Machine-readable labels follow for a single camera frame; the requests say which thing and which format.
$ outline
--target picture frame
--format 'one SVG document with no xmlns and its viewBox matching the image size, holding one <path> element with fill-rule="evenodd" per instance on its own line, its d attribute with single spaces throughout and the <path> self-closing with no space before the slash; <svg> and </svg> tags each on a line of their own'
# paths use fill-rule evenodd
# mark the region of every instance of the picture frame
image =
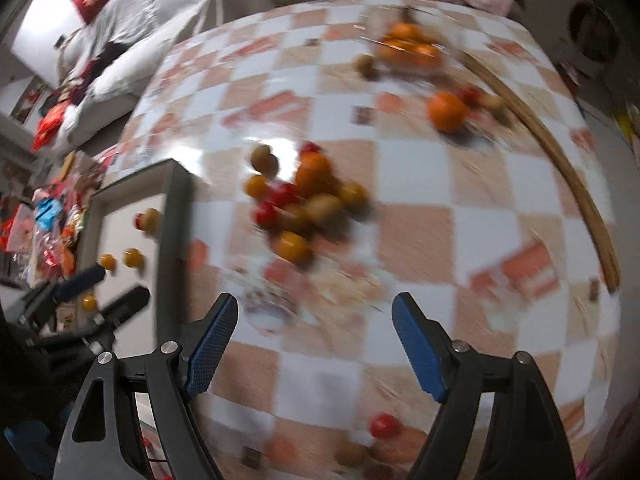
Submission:
<svg viewBox="0 0 640 480">
<path fill-rule="evenodd" d="M 49 91 L 49 87 L 42 79 L 38 76 L 33 76 L 33 79 L 27 88 L 25 88 L 24 92 L 22 92 L 22 95 L 11 112 L 12 119 L 20 124 L 24 124 L 42 95 Z"/>
</svg>

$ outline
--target blue package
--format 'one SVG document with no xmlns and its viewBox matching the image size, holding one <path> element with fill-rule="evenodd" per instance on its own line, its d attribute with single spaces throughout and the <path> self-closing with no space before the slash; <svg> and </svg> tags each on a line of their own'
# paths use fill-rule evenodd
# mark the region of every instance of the blue package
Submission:
<svg viewBox="0 0 640 480">
<path fill-rule="evenodd" d="M 43 198 L 36 207 L 36 225 L 43 231 L 51 231 L 53 222 L 62 211 L 60 200 Z"/>
</svg>

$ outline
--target white bedsheet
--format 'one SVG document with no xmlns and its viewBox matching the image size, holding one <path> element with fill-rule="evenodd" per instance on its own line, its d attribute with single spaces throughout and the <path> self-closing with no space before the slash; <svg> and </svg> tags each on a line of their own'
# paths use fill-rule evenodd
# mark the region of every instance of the white bedsheet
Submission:
<svg viewBox="0 0 640 480">
<path fill-rule="evenodd" d="M 135 12 L 133 9 L 142 2 L 142 12 Z M 73 111 L 73 117 L 65 117 L 54 146 L 57 153 L 79 146 L 97 131 L 96 126 L 104 127 L 133 110 L 135 99 L 124 111 L 122 107 L 97 105 L 125 94 L 142 94 L 174 44 L 203 30 L 273 8 L 271 0 L 111 0 L 109 3 L 113 3 L 109 12 L 101 12 L 80 32 L 84 37 L 84 50 L 71 76 L 79 75 L 86 62 L 99 54 L 109 41 L 129 43 L 132 47 L 92 83 L 84 100 Z M 96 121 L 98 110 L 115 110 L 119 115 L 102 113 Z"/>
</svg>

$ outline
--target blue gripper pad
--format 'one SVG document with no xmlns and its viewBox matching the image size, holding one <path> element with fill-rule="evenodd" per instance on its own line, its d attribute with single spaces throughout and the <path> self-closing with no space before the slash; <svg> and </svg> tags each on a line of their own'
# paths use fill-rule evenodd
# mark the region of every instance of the blue gripper pad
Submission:
<svg viewBox="0 0 640 480">
<path fill-rule="evenodd" d="M 418 317 L 422 318 L 420 321 L 428 322 L 411 295 L 402 293 L 394 298 L 391 319 L 404 352 L 422 390 L 431 394 L 436 402 L 442 403 L 447 398 L 447 388 L 442 381 L 442 364 L 427 334 L 420 327 Z"/>
<path fill-rule="evenodd" d="M 204 336 L 191 353 L 184 384 L 184 392 L 191 399 L 207 391 L 226 345 L 238 323 L 238 302 L 232 296 L 229 298 L 213 317 Z"/>
</svg>

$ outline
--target white pillow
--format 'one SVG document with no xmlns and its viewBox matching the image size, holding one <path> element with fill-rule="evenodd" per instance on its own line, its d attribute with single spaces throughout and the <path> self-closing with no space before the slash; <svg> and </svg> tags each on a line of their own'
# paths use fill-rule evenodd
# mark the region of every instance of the white pillow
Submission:
<svg viewBox="0 0 640 480">
<path fill-rule="evenodd" d="M 83 28 L 78 28 L 71 33 L 60 46 L 58 53 L 58 77 L 62 83 L 69 73 L 75 68 L 84 52 Z"/>
<path fill-rule="evenodd" d="M 199 6 L 178 14 L 151 36 L 137 42 L 111 63 L 89 88 L 94 101 L 104 101 L 125 92 L 135 92 L 136 84 L 156 73 L 174 44 L 190 38 L 198 17 Z"/>
<path fill-rule="evenodd" d="M 62 124 L 58 130 L 58 135 L 53 144 L 54 153 L 64 153 L 68 147 L 67 137 L 69 133 L 76 127 L 78 122 L 78 107 L 75 105 L 69 105 L 66 107 L 65 115 L 62 119 Z"/>
</svg>

